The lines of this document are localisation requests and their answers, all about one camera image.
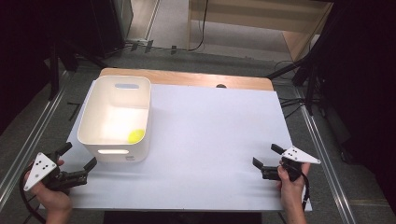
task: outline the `black cable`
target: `black cable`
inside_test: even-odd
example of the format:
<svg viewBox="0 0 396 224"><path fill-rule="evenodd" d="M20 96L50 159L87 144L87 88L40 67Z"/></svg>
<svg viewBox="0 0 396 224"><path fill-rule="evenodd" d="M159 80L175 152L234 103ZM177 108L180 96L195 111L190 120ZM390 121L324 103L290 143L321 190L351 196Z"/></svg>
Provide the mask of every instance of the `black cable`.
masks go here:
<svg viewBox="0 0 396 224"><path fill-rule="evenodd" d="M35 208L35 211L37 211L39 207L40 207L40 204ZM32 217L32 214L29 214L29 216L23 221L22 224L28 223L31 217Z"/></svg>
<svg viewBox="0 0 396 224"><path fill-rule="evenodd" d="M76 106L75 110L73 111L73 114L72 114L72 115L70 116L70 118L69 118L69 121L71 121L71 120L73 119L73 117L77 114L79 108L81 107L81 104L79 104L79 103L73 103L73 102L67 102L67 104L68 104L68 105L75 105L75 106Z"/></svg>
<svg viewBox="0 0 396 224"><path fill-rule="evenodd" d="M202 38L201 38L201 42L199 43L199 45L195 48L195 49L168 49L168 48L160 48L160 47L147 47L147 46L145 46L145 45L140 45L140 44L137 44L137 46L138 47L143 47L143 48L149 48L149 49L163 49L163 50L172 50L172 51L195 51L195 50L197 50L198 48L200 48L201 46L202 46L202 44L204 43L204 38L205 38L205 22L206 22L206 14L207 14L207 5L208 5L208 3L209 3L209 0L206 0L206 4L205 4L205 14L204 14L204 20L203 20L203 24L202 24L202 32L201 32L201 25L199 24L199 30L200 30L200 33L201 33L201 35L202 35Z"/></svg>
<svg viewBox="0 0 396 224"><path fill-rule="evenodd" d="M274 66L274 72L276 72L276 67L277 67L280 63L291 63L291 64L294 65L294 61L289 61L289 60L280 61L280 62L278 62L278 63L275 64L275 66ZM282 79L291 80L290 78L285 78L285 77L282 77L282 76L279 76L279 77L282 78Z"/></svg>
<svg viewBox="0 0 396 224"><path fill-rule="evenodd" d="M297 108L295 108L293 111L291 111L287 116L285 116L285 119L287 119L287 118L290 117L292 114L294 114L301 106L303 106L303 105L299 105Z"/></svg>
<svg viewBox="0 0 396 224"><path fill-rule="evenodd" d="M302 171L297 170L297 169L294 168L293 166L290 166L290 165L288 165L288 164L286 164L286 163L282 163L282 166L283 166L284 168L290 168L290 169L293 170L294 172L297 172L297 173L300 174L300 175L303 177L303 179L304 179L304 182L305 182L305 194L304 194L304 198L303 198L303 202L302 202L303 211L304 211L304 210L305 210L305 206L306 206L306 202L308 201L308 199L309 199L309 197L310 197L310 195L309 195L309 181L308 181L308 177L306 177L306 175L305 175Z"/></svg>
<svg viewBox="0 0 396 224"><path fill-rule="evenodd" d="M285 107L288 107L288 106L291 106L291 105L297 105L297 104L300 104L300 103L303 103L303 102L301 102L301 101L292 102L292 103L280 105L280 107L285 108Z"/></svg>
<svg viewBox="0 0 396 224"><path fill-rule="evenodd" d="M209 0L206 0L206 6L205 6L205 14L204 14L204 22L202 23L202 38L201 38L201 43L195 48L195 49L189 49L189 51L194 51L198 48L201 47L202 43L204 43L204 37L205 37L205 22L206 22L206 12L207 12L207 4L209 3Z"/></svg>
<svg viewBox="0 0 396 224"><path fill-rule="evenodd" d="M280 212L277 213L280 217L280 219L282 219L283 224L287 224L285 218L283 218L282 214Z"/></svg>
<svg viewBox="0 0 396 224"><path fill-rule="evenodd" d="M292 98L292 99L290 99L290 98L282 98L282 97L278 97L277 99L279 99L279 100L285 100L285 101L288 101L288 100L294 100L294 99L303 99L303 98Z"/></svg>
<svg viewBox="0 0 396 224"><path fill-rule="evenodd" d="M281 105L285 105L285 104L290 103L290 102L301 102L301 103L303 103L304 102L304 98L294 98L294 99L288 99L288 100L285 99L283 102L280 102L280 104Z"/></svg>
<svg viewBox="0 0 396 224"><path fill-rule="evenodd" d="M202 32L202 29L201 29L201 21L198 21L198 29L199 29L199 33L201 33L201 35L204 35L204 33Z"/></svg>
<svg viewBox="0 0 396 224"><path fill-rule="evenodd" d="M35 217L39 222L45 224L46 219L44 219L40 214L37 213L37 211L29 204L28 200L26 199L26 195L23 190L23 182L24 182L24 177L25 175L32 170L33 164L29 165L21 174L20 177L20 195L22 197L23 203L25 204L27 210L30 212L30 214Z"/></svg>
<svg viewBox="0 0 396 224"><path fill-rule="evenodd" d="M30 198L27 202L29 203L30 201L32 201L35 198L35 196L33 196L32 198Z"/></svg>

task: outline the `wooden tabletop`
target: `wooden tabletop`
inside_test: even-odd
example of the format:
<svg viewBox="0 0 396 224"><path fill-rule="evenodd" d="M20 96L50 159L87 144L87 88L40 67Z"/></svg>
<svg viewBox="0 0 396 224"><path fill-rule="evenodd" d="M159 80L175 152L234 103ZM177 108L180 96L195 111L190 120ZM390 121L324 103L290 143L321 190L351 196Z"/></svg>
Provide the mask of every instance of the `wooden tabletop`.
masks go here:
<svg viewBox="0 0 396 224"><path fill-rule="evenodd" d="M101 76L146 77L153 84L217 87L222 84L230 89L273 91L271 80L264 77L237 77L202 73L172 72L147 69L105 68Z"/></svg>

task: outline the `black curtain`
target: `black curtain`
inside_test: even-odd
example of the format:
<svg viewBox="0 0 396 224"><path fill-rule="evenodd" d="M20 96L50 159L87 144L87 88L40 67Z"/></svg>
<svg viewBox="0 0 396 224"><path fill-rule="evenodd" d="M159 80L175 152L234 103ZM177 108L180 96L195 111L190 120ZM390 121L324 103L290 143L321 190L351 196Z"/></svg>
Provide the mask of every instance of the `black curtain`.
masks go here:
<svg viewBox="0 0 396 224"><path fill-rule="evenodd" d="M351 135L342 147L375 174L396 213L395 8L390 0L335 3L332 16L346 12L323 46L318 74Z"/></svg>
<svg viewBox="0 0 396 224"><path fill-rule="evenodd" d="M50 80L49 42L32 4L0 3L0 134Z"/></svg>

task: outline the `yellow ball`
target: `yellow ball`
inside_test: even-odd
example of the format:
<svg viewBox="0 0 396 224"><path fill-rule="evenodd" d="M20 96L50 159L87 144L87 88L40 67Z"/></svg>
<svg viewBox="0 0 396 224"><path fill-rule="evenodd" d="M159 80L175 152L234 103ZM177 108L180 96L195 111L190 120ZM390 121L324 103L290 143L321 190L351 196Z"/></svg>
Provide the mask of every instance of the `yellow ball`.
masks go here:
<svg viewBox="0 0 396 224"><path fill-rule="evenodd" d="M142 140L143 136L145 136L145 130L143 129L136 129L131 131L128 136L128 143L134 144Z"/></svg>

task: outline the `gray floor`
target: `gray floor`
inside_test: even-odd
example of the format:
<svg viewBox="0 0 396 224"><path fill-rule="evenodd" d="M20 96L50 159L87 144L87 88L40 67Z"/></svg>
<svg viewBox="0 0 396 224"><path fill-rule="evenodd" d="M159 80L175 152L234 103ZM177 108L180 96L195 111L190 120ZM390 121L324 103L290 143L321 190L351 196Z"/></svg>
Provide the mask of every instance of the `gray floor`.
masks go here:
<svg viewBox="0 0 396 224"><path fill-rule="evenodd" d="M155 37L154 29L156 29L155 26L153 27L151 37ZM155 37L154 43L160 38L165 41L165 37L161 35L161 32L157 34L156 36L158 37ZM261 52L264 55L262 57L266 59L258 59L255 56L250 57L247 55L236 57L229 54L227 50L221 53L221 48L217 48L216 52L196 53L180 51L175 55L171 55L169 50L152 49L150 53L145 53L144 48L138 48L135 51L126 49L113 55L111 58L105 60L105 62L110 66L119 68L147 68L231 76L263 77L274 71L276 62L288 59L288 56L284 55L285 44L283 39L279 36L279 38L273 38L272 41L276 42L274 46L279 46L278 54L274 53L274 55L279 56L278 58L276 58L277 56L272 57L273 54L269 52ZM100 69L90 62L80 61L80 64L81 66L78 68L78 71L72 74L66 86L64 96L47 128L42 133L33 155L38 151L51 151L66 140L74 122L74 119L69 119L75 109L68 102L81 103L92 81L100 73ZM276 69L286 64L281 63ZM279 97L296 97L295 87L289 81L289 78L292 76L293 73L289 73L282 76L283 78L279 77L273 81L275 91L277 91ZM0 178L2 181L44 110L49 94L50 87L47 86L0 136L0 153L2 155L0 158L2 164L0 167ZM294 108L292 106L285 108L284 114L289 114ZM332 131L327 121L321 117L316 109L314 109L314 120L320 132L321 139L326 146L332 166L348 198L356 223L396 223L396 217L384 199L373 174L363 166L347 165L342 162L339 155L340 149L333 137ZM286 122L293 144L303 148L313 156L317 156L317 151L304 121L302 110L297 110L286 119ZM311 202L314 211L306 214L308 223L343 223L323 167L313 165L309 174L309 180L312 191ZM103 215L103 211L74 211L72 223L102 223ZM22 223L27 216L28 212L23 207L19 193L17 189L14 189L7 198L7 203L0 213L0 223ZM37 222L32 218L29 223ZM263 213L262 223L282 223L282 221L278 213Z"/></svg>

